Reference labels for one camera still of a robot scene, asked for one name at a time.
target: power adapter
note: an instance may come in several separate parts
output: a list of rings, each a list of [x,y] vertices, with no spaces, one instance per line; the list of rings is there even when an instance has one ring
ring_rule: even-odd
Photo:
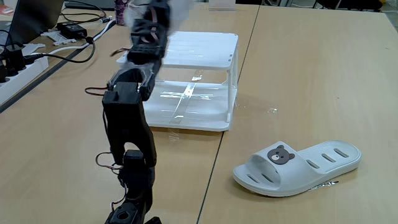
[[[26,68],[25,58],[22,54],[22,48],[13,45],[7,46],[4,52],[4,56],[7,62],[8,76],[14,76],[18,74],[18,71],[21,71]]]
[[[84,39],[87,37],[87,30],[75,22],[60,22],[57,24],[57,29],[69,39]]]

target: cable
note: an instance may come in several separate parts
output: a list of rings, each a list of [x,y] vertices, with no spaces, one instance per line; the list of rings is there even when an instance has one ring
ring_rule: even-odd
[[[98,162],[98,158],[100,157],[100,155],[103,154],[112,154],[112,152],[101,152],[99,153],[96,157],[95,157],[95,162],[97,163],[97,165],[99,165],[100,167],[105,167],[108,169],[113,169],[113,170],[121,170],[123,167],[113,167],[113,166],[107,166],[107,165],[102,165]]]
[[[93,45],[93,50],[91,51],[90,56],[88,56],[88,58],[86,58],[85,60],[81,60],[81,61],[77,61],[77,60],[72,60],[69,58],[65,58],[65,57],[61,57],[58,55],[53,55],[53,54],[42,54],[44,57],[55,57],[55,58],[59,58],[62,60],[66,60],[67,62],[73,62],[73,63],[85,63],[88,62],[93,56],[94,56],[94,52],[95,52],[95,43],[92,42],[91,45]]]
[[[60,15],[63,16],[67,21],[74,22],[74,25],[75,25],[75,24],[82,24],[82,23],[86,23],[86,22],[94,22],[94,21],[98,21],[98,20],[100,20],[100,19],[106,17],[106,12],[105,12],[104,10],[102,10],[102,8],[100,8],[100,7],[98,7],[98,6],[95,6],[95,5],[93,5],[93,4],[89,4],[89,3],[86,3],[86,2],[81,2],[81,1],[72,1],[72,0],[66,0],[66,1],[68,1],[68,2],[75,2],[75,3],[80,3],[80,4],[84,4],[84,5],[86,5],[86,6],[95,7],[95,8],[97,8],[99,11],[101,11],[101,12],[103,13],[102,16],[101,16],[101,15],[98,15],[98,14],[94,14],[94,13],[88,13],[88,12],[86,12],[86,13],[68,13],[68,14],[62,13],[62,12],[60,13]],[[88,20],[86,20],[86,21],[74,21],[74,20],[68,19],[68,18],[66,17],[66,16],[72,16],[72,15],[91,15],[91,16],[97,16],[98,18],[88,19]]]
[[[150,9],[150,13],[152,14],[152,22],[157,23],[157,15],[156,15],[155,9],[152,6],[149,7],[149,9]],[[154,40],[158,41],[159,38],[157,38],[157,35],[156,35],[156,27],[152,27],[151,31],[152,32],[150,34],[153,36]]]
[[[14,46],[15,43],[14,43],[14,41],[12,40],[12,35],[10,34],[10,32],[7,31],[7,30],[3,30],[3,29],[0,29],[0,31],[8,33],[8,37],[10,38],[12,49],[15,49],[15,46]]]
[[[126,195],[127,195],[127,186],[126,186],[126,184],[124,184],[123,187],[124,187],[123,198],[121,198],[121,199],[119,199],[119,200],[117,200],[115,202],[111,202],[111,210],[112,210],[112,212],[114,212],[114,207],[113,206],[119,204],[120,202],[122,202],[126,198]]]
[[[113,56],[115,56],[115,55],[118,54],[118,53],[126,52],[126,51],[129,51],[129,50],[130,50],[130,49],[125,48],[125,47],[120,48],[120,49],[117,49],[117,50],[115,50],[114,52],[111,53],[110,57],[113,57]]]
[[[119,175],[119,173],[120,173],[120,171],[119,171],[119,173],[115,172],[114,169],[111,169],[111,172],[112,172],[113,174],[116,174],[116,175]]]
[[[113,19],[113,20],[109,21],[109,22],[107,23],[106,27],[102,30],[102,32],[100,32],[99,34],[97,34],[97,35],[94,36],[94,39],[93,39],[93,40],[94,40],[94,41],[98,40],[98,39],[109,29],[110,25],[111,25],[112,23],[114,23],[114,22],[116,22],[116,19]],[[63,51],[63,50],[84,49],[84,48],[86,48],[87,46],[89,46],[89,43],[83,44],[82,46],[62,47],[62,48],[60,48],[60,49],[56,49],[56,50],[51,51],[49,54],[55,54],[55,53],[58,53],[58,52]]]
[[[104,96],[105,94],[100,94],[100,93],[92,93],[89,92],[88,90],[107,90],[108,87],[87,87],[85,88],[85,92],[89,95],[93,95],[93,96]]]

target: bear face logo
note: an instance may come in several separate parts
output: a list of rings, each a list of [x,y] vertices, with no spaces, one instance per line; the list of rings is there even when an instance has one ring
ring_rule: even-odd
[[[283,145],[280,145],[276,149],[273,149],[268,152],[268,159],[270,159],[272,162],[278,165],[283,165],[293,158],[294,154],[286,151]]]

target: tape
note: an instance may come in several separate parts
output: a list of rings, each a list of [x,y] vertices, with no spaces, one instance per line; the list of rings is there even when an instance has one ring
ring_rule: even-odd
[[[336,184],[338,184],[338,181],[326,182],[326,183],[322,183],[320,185],[317,185],[317,186],[311,188],[310,190],[319,189],[321,187],[330,187],[330,186],[333,186],[333,185],[336,185]]]
[[[169,141],[176,142],[176,141],[180,140],[179,133],[180,133],[179,129],[169,128],[169,133],[167,135],[169,137]]]
[[[276,114],[276,113],[278,113],[278,109],[277,109],[277,108],[269,108],[269,110],[267,111],[267,113]]]
[[[185,112],[188,108],[189,101],[193,95],[193,90],[195,89],[198,81],[202,79],[203,70],[196,70],[195,74],[192,76],[191,82],[185,87],[184,92],[181,94],[180,101],[174,111],[169,124],[180,124],[184,119]]]

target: table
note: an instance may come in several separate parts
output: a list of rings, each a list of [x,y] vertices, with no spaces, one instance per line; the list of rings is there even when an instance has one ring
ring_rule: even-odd
[[[63,12],[64,13],[90,12],[90,13],[96,13],[96,14],[100,13],[98,11],[84,10],[84,9],[64,9]],[[107,12],[107,15],[114,17],[114,12]],[[69,19],[73,19],[73,20],[78,20],[78,21],[84,21],[84,20],[93,18],[93,16],[76,15],[76,16],[68,16],[68,18]],[[58,22],[65,22],[65,19],[62,16],[60,16]],[[105,28],[106,24],[102,24],[99,21],[97,21],[97,22],[82,24],[81,26],[84,27],[87,30],[88,36],[94,36],[94,35],[100,33]],[[34,39],[31,43],[33,43],[33,44],[45,44],[45,47],[40,48],[40,49],[37,50],[37,52],[40,52],[40,53],[49,53],[49,52],[51,52],[51,51],[53,51],[55,49],[59,49],[59,48],[62,48],[62,47],[66,46],[66,45],[54,46],[53,45],[53,40],[51,40],[48,37],[38,37],[38,38]],[[85,40],[78,40],[77,42],[70,43],[67,46],[72,46],[72,45],[81,46],[83,44],[85,44]],[[73,58],[80,51],[81,50],[71,49],[71,50],[64,50],[64,51],[58,52],[56,54],[59,55],[59,56],[62,56],[62,57],[71,57],[71,58]],[[53,72],[55,72],[59,67],[63,66],[63,64],[65,63],[65,61],[62,61],[62,60],[57,59],[57,58],[52,58],[52,57],[49,57],[48,60],[49,60],[49,67],[46,70],[44,70],[40,76],[36,77],[35,80],[30,82],[28,85],[26,85],[24,90],[21,90],[19,93],[14,95],[8,102],[5,102],[5,103],[1,104],[0,105],[0,111],[6,109],[6,107],[11,105],[16,100],[18,100],[26,92],[28,92],[30,89],[32,89],[36,85],[38,85],[42,80],[44,80],[45,78],[47,78],[48,76],[53,74]]]
[[[396,223],[397,58],[384,14],[262,6],[199,223]],[[331,139],[363,153],[337,185],[270,198],[233,180],[278,140],[301,150]]]
[[[234,32],[242,57],[259,6],[209,11],[196,5],[182,30]],[[123,194],[115,175],[94,158],[109,150],[101,98],[84,94],[118,69],[112,51],[129,46],[129,31],[113,27],[84,64],[67,63],[0,114],[0,217],[13,223],[103,223]],[[91,49],[76,60],[86,58]],[[158,153],[154,205],[147,218],[195,223],[222,133],[153,128]],[[104,156],[102,163],[111,163]]]

